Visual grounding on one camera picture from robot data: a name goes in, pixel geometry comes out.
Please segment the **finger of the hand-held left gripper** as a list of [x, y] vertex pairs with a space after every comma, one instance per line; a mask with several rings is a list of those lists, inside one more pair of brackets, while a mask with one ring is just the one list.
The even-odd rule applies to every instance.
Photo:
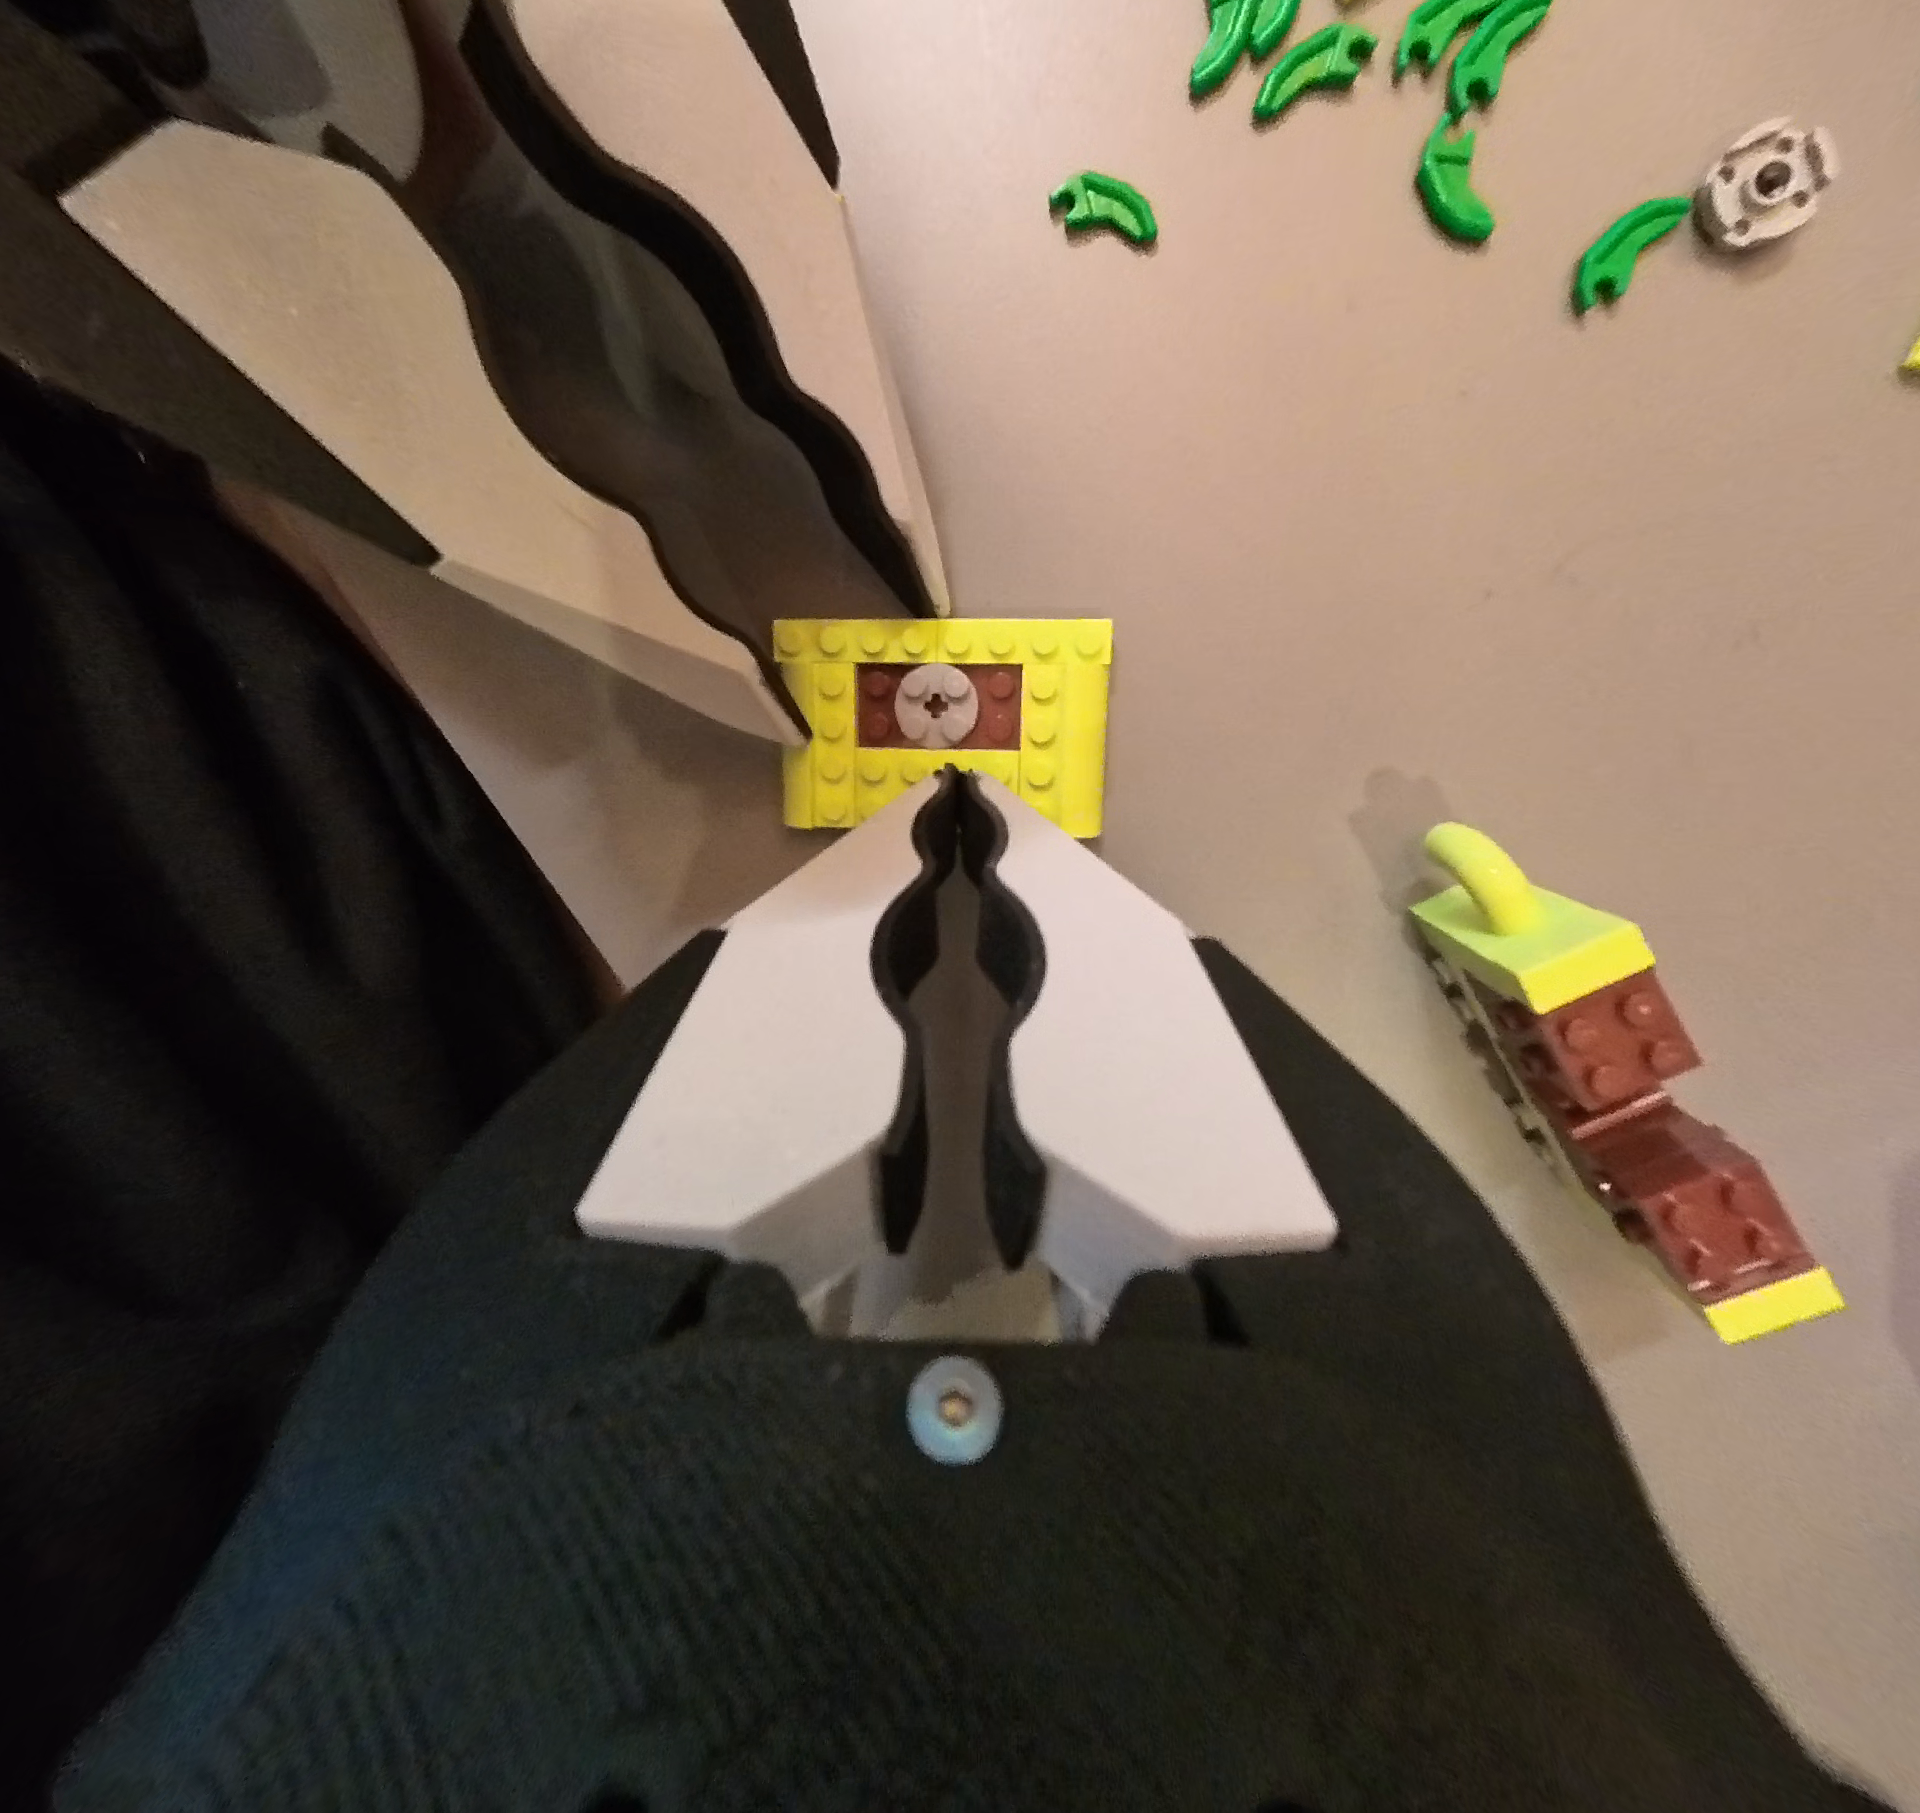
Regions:
[[434, 577], [709, 719], [799, 745], [775, 670], [519, 430], [463, 296], [368, 174], [164, 120], [61, 211], [439, 549]]
[[462, 51], [536, 172], [688, 288], [893, 598], [951, 613], [846, 204], [727, 0], [475, 0]]

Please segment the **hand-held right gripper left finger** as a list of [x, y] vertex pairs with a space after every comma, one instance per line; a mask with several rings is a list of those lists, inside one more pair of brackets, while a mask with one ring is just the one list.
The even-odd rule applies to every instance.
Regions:
[[875, 935], [955, 853], [939, 771], [725, 924], [719, 948], [578, 1199], [584, 1235], [781, 1270], [817, 1319], [883, 1250], [883, 1143], [911, 1038]]

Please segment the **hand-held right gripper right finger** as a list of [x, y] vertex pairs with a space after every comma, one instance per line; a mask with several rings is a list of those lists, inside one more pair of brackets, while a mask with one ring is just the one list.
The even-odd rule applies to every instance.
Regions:
[[996, 777], [957, 787], [980, 966], [1005, 1002], [983, 1177], [1065, 1337], [1135, 1275], [1319, 1252], [1338, 1219], [1189, 928]]

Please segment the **brown and lime brick assembly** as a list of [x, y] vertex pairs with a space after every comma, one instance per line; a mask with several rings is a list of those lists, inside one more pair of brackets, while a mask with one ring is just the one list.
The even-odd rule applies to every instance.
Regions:
[[846, 831], [955, 767], [1076, 839], [1102, 834], [1109, 621], [778, 621], [812, 741], [781, 756], [781, 822]]

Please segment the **brown and lime trunk build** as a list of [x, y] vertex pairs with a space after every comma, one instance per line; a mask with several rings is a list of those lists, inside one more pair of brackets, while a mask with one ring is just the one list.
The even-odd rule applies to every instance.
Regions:
[[1729, 1347], [1842, 1309], [1764, 1169], [1668, 1083], [1701, 1068], [1641, 928], [1539, 889], [1477, 827], [1424, 839], [1453, 875], [1410, 905], [1429, 966], [1527, 1146]]

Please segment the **person's black clothing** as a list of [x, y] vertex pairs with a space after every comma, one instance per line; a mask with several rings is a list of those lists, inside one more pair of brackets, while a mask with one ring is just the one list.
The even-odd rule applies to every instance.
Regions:
[[42, 1809], [594, 966], [204, 469], [3, 371], [3, 1809]]

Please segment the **scatter of green leaf pieces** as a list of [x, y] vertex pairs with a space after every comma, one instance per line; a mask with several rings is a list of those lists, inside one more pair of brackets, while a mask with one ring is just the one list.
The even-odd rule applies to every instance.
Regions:
[[1692, 28], [1659, 0], [836, 0], [851, 174], [927, 331], [1310, 338], [1415, 261], [1566, 270], [1571, 311], [1708, 257], [1637, 158]]

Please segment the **grey round plate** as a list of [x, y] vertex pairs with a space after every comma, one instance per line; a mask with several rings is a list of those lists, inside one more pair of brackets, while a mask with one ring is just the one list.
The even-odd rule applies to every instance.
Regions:
[[1692, 195], [1697, 227], [1721, 254], [1778, 243], [1812, 222], [1837, 172], [1825, 128], [1762, 120], [1708, 170]]

